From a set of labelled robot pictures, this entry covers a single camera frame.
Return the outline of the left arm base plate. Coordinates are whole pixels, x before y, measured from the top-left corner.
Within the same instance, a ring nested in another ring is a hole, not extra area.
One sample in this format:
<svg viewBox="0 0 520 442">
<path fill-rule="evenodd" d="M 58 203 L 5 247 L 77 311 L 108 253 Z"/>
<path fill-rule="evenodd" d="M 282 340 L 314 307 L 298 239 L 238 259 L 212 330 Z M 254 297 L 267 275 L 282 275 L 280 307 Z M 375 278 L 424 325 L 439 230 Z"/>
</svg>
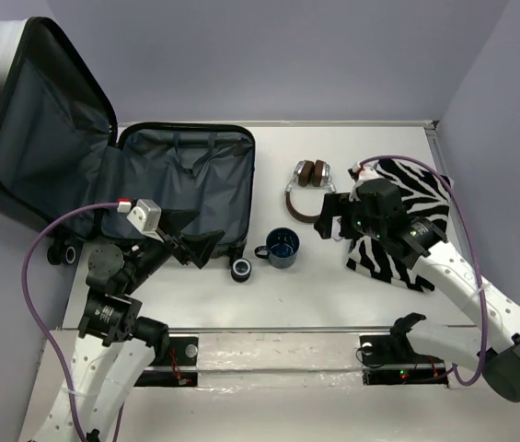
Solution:
<svg viewBox="0 0 520 442">
<path fill-rule="evenodd" d="M 157 356 L 136 380 L 136 388 L 195 388 L 198 386 L 199 337 L 171 335 L 168 349 Z"/>
</svg>

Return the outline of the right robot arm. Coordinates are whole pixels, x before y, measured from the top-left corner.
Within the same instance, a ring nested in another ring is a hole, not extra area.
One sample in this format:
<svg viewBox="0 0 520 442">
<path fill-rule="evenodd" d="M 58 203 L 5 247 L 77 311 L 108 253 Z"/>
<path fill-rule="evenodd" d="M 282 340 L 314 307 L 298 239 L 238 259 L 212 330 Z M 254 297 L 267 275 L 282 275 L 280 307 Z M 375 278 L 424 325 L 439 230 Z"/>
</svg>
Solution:
<svg viewBox="0 0 520 442">
<path fill-rule="evenodd" d="M 493 391 L 520 402 L 519 305 L 477 276 L 434 222 L 409 214 L 399 188 L 389 180 L 362 180 L 352 192 L 326 194 L 314 229 L 329 239 L 336 220 L 341 222 L 341 237 L 376 240 L 390 257 L 439 289 L 480 330 L 477 336 L 450 332 L 412 313 L 391 329 L 388 349 L 396 359 L 433 355 L 468 370 L 480 368 Z"/>
</svg>

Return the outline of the zebra striped blanket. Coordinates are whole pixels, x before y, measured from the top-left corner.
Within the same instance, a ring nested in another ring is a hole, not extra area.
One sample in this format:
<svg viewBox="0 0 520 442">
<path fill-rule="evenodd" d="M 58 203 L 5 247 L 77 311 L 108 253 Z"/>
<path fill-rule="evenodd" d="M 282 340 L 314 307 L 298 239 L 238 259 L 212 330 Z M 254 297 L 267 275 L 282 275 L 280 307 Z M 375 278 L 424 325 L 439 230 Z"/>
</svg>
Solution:
<svg viewBox="0 0 520 442">
<path fill-rule="evenodd" d="M 409 214 L 426 217 L 442 231 L 447 230 L 450 198 L 443 184 L 452 183 L 448 177 L 436 178 L 426 169 L 395 159 L 380 159 L 369 166 L 374 167 L 381 178 L 399 187 Z M 434 290 L 432 283 L 388 255 L 376 240 L 369 237 L 361 236 L 351 241 L 346 267 L 363 276 L 409 290 L 422 293 Z"/>
</svg>

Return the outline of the brown silver headphones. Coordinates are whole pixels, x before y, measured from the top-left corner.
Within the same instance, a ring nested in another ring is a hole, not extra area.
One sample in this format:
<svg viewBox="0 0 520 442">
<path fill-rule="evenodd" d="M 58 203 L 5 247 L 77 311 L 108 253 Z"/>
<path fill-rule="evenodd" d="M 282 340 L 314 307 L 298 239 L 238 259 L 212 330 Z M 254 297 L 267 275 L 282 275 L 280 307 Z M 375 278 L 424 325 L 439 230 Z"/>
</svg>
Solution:
<svg viewBox="0 0 520 442">
<path fill-rule="evenodd" d="M 295 185 L 301 188 L 307 186 L 327 189 L 328 193 L 335 193 L 336 186 L 333 183 L 329 163 L 323 160 L 302 160 L 297 163 L 293 176 L 284 189 L 284 201 L 288 213 L 296 220 L 304 224 L 314 224 L 318 220 L 317 215 L 304 215 L 297 211 L 292 202 L 292 189 Z"/>
</svg>

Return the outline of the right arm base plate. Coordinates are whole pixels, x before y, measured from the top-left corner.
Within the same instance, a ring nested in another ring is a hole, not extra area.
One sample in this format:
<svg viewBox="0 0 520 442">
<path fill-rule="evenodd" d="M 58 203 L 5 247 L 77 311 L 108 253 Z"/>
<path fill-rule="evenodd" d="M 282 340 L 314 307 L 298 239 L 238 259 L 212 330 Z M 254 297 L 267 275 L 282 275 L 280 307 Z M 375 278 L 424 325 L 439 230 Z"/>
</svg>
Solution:
<svg viewBox="0 0 520 442">
<path fill-rule="evenodd" d="M 387 334 L 361 335 L 355 357 L 365 386 L 449 385 L 442 359 L 414 354 Z"/>
</svg>

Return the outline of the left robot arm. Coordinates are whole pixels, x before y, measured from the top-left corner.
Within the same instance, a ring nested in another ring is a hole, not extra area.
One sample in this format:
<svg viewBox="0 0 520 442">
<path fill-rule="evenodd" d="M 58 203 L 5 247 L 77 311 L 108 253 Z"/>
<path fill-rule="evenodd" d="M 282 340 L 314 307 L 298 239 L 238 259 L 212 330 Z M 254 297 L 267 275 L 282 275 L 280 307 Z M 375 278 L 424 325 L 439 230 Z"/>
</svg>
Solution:
<svg viewBox="0 0 520 442">
<path fill-rule="evenodd" d="M 65 221 L 85 212 L 114 210 L 126 216 L 144 240 L 121 247 L 104 243 L 88 258 L 86 304 L 80 318 L 71 357 L 53 337 L 35 309 L 29 293 L 26 254 L 21 268 L 21 289 L 29 313 L 55 352 L 64 380 L 36 441 L 104 441 L 119 433 L 122 407 L 134 383 L 151 364 L 168 355 L 167 324 L 140 316 L 139 288 L 169 259 L 203 268 L 210 260 L 221 230 L 187 235 L 184 228 L 195 210 L 163 210 L 151 200 L 90 204 L 53 220 L 33 240 L 33 249 Z"/>
</svg>

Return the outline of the dark blue mug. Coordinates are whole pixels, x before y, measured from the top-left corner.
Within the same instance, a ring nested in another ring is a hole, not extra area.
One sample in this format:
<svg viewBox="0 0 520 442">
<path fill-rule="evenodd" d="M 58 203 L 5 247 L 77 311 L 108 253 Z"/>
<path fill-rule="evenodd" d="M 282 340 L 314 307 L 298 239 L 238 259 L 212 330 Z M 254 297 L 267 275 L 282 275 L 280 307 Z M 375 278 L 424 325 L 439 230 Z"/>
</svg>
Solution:
<svg viewBox="0 0 520 442">
<path fill-rule="evenodd" d="M 266 237 L 265 243 L 254 250 L 257 258 L 267 260 L 277 269 L 290 268 L 300 249 L 300 239 L 290 228 L 277 227 Z"/>
</svg>

